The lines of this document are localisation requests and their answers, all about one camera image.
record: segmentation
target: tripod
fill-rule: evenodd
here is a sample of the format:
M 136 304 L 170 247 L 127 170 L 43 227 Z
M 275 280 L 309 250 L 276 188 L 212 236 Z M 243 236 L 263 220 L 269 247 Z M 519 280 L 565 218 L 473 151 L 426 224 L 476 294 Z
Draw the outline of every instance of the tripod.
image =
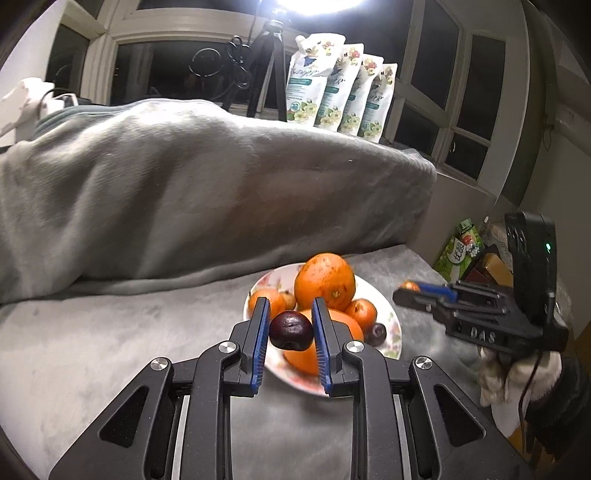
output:
M 279 120 L 287 122 L 287 105 L 285 102 L 285 47 L 283 45 L 283 23 L 279 20 L 269 20 L 265 23 L 263 32 L 254 40 L 251 52 L 244 62 L 244 68 L 253 73 L 250 82 L 251 92 L 248 100 L 246 116 L 254 117 L 258 105 L 261 90 L 267 75 L 267 69 L 271 59 L 275 68 L 275 88 L 277 90 L 277 113 Z M 226 95 L 222 108 L 230 110 L 236 96 L 236 91 L 241 86 L 236 83 Z

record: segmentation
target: plate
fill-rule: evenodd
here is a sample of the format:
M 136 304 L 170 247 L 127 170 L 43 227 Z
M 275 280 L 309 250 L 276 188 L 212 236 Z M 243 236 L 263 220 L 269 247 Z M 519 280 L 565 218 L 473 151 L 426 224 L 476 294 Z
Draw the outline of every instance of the plate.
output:
M 285 265 L 266 273 L 252 286 L 250 293 L 264 287 L 276 288 L 279 291 L 290 291 L 293 293 L 296 276 L 303 265 L 303 263 Z M 355 275 L 355 297 L 353 297 L 353 299 L 368 299 L 375 305 L 375 308 L 378 311 L 377 322 L 383 323 L 388 332 L 386 341 L 378 348 L 378 350 L 382 352 L 383 356 L 395 358 L 396 360 L 399 359 L 402 351 L 400 322 L 398 321 L 396 312 L 394 312 L 394 309 L 386 297 L 363 278 L 359 278 Z M 250 314 L 248 312 L 248 296 L 244 302 L 244 310 L 242 314 L 245 320 L 250 319 Z M 328 396 L 324 393 L 324 387 L 321 385 L 318 377 L 303 374 L 299 370 L 293 368 L 283 358 L 282 351 L 271 345 L 271 342 L 267 345 L 265 367 L 285 383 L 298 390 L 312 395 L 318 395 L 320 397 Z

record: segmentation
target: white refill pouch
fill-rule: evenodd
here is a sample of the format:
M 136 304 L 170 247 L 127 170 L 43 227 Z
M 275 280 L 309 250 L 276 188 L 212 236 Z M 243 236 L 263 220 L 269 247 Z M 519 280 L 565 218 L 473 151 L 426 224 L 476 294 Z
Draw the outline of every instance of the white refill pouch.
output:
M 335 33 L 312 33 L 295 38 L 298 51 L 290 61 L 285 97 L 287 122 L 313 127 L 326 81 L 333 71 L 345 37 Z
M 361 55 L 363 55 L 362 43 L 343 45 L 339 59 L 326 82 L 314 126 L 336 132 L 353 88 L 353 82 L 361 67 Z
M 384 123 L 394 97 L 394 80 L 397 68 L 397 63 L 385 63 L 380 75 L 374 79 L 369 90 L 358 135 L 370 142 L 378 143 L 382 137 Z
M 353 88 L 343 110 L 343 118 L 338 131 L 348 135 L 357 135 L 363 118 L 365 102 L 375 76 L 380 72 L 384 59 L 374 55 L 361 55 L 361 68 L 353 82 Z

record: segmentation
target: silver screw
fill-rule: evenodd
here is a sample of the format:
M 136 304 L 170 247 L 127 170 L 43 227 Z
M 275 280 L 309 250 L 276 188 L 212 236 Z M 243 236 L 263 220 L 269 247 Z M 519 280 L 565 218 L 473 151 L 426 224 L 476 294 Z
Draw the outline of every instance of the silver screw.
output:
M 168 360 L 162 357 L 155 358 L 150 363 L 150 367 L 152 370 L 159 372 L 160 370 L 164 370 L 166 367 L 168 367 Z
M 433 361 L 427 356 L 420 356 L 414 361 L 414 364 L 421 370 L 429 370 L 433 366 Z
M 232 353 L 236 350 L 236 344 L 229 340 L 220 343 L 217 348 L 221 351 L 221 353 Z
M 349 343 L 347 343 L 347 350 L 349 352 L 353 352 L 353 353 L 359 353 L 361 351 L 363 351 L 365 347 L 363 346 L 363 343 L 361 343 L 358 340 L 353 340 Z

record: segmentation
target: gray fabric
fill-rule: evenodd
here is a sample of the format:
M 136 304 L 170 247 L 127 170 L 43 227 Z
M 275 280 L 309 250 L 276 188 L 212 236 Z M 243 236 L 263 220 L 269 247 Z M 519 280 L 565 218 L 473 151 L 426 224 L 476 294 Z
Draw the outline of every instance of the gray fabric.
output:
M 390 302 L 393 289 L 407 278 L 443 281 L 405 246 L 348 260 Z M 261 275 L 139 296 L 3 307 L 0 423 L 26 463 L 45 480 L 75 438 L 152 358 L 182 361 L 227 339 Z M 394 308 L 402 326 L 402 358 L 430 355 L 477 400 L 476 348 L 446 337 L 427 314 Z M 232 400 L 235 479 L 348 478 L 351 414 L 350 400 L 312 397 L 265 372 L 259 395 Z
M 402 244 L 436 172 L 418 154 L 149 100 L 65 115 L 0 155 L 0 302 L 195 286 L 320 250 Z

